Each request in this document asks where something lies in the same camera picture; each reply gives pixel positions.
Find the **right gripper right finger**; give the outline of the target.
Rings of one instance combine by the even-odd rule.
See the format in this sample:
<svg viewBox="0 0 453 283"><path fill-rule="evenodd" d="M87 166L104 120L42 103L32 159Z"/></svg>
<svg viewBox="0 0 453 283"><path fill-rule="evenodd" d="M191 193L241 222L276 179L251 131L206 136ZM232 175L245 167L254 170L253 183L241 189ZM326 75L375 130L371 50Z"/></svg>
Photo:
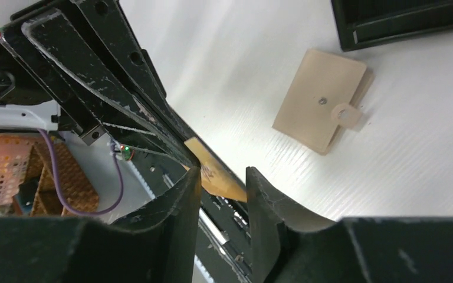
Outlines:
<svg viewBox="0 0 453 283"><path fill-rule="evenodd" d="M335 224L272 185L256 168L246 169L254 282L282 282L303 269L307 237Z"/></svg>

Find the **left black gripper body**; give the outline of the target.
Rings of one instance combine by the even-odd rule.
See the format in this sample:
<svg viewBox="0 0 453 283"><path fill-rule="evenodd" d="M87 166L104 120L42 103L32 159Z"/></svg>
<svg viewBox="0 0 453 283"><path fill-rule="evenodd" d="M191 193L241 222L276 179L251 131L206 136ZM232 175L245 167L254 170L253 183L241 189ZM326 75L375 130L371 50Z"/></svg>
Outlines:
<svg viewBox="0 0 453 283"><path fill-rule="evenodd" d="M91 145L105 131L88 112L81 111L78 99L68 93L62 95L50 122L57 124L59 131L76 132L87 145ZM54 101L50 94L0 43L0 106L37 106L50 101Z"/></svg>

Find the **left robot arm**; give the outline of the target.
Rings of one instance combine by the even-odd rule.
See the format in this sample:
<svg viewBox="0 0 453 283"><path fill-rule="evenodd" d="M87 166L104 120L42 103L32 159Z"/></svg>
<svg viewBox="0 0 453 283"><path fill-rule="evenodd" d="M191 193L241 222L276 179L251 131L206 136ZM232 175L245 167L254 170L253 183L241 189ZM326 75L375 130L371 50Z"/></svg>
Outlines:
<svg viewBox="0 0 453 283"><path fill-rule="evenodd" d="M106 133L199 164L119 1L0 1L0 128Z"/></svg>

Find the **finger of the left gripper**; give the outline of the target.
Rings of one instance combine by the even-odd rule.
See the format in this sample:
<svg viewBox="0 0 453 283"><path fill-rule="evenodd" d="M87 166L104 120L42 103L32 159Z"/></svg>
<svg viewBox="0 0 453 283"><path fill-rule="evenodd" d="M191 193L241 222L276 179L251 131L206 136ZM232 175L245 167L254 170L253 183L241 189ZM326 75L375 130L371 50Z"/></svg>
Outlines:
<svg viewBox="0 0 453 283"><path fill-rule="evenodd" d="M76 123L118 143L199 166L192 130L166 101L118 1L40 1L1 27L1 44Z"/></svg>

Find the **black plastic tray box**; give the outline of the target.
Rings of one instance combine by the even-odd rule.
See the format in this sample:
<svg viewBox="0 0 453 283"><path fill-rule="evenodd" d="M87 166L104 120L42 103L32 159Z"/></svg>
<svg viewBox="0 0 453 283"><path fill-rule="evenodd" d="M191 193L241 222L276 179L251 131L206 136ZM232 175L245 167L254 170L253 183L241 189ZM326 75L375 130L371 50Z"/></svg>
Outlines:
<svg viewBox="0 0 453 283"><path fill-rule="evenodd" d="M342 51L453 29L453 1L331 1Z"/></svg>

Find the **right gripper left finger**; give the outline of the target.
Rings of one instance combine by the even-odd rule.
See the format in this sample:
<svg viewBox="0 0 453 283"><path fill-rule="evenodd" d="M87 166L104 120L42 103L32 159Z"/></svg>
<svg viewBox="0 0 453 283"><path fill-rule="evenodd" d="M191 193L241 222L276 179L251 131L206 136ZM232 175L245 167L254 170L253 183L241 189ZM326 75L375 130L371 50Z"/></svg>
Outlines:
<svg viewBox="0 0 453 283"><path fill-rule="evenodd" d="M120 250L126 282L191 282L201 173L189 169L175 185L113 225L124 230Z"/></svg>

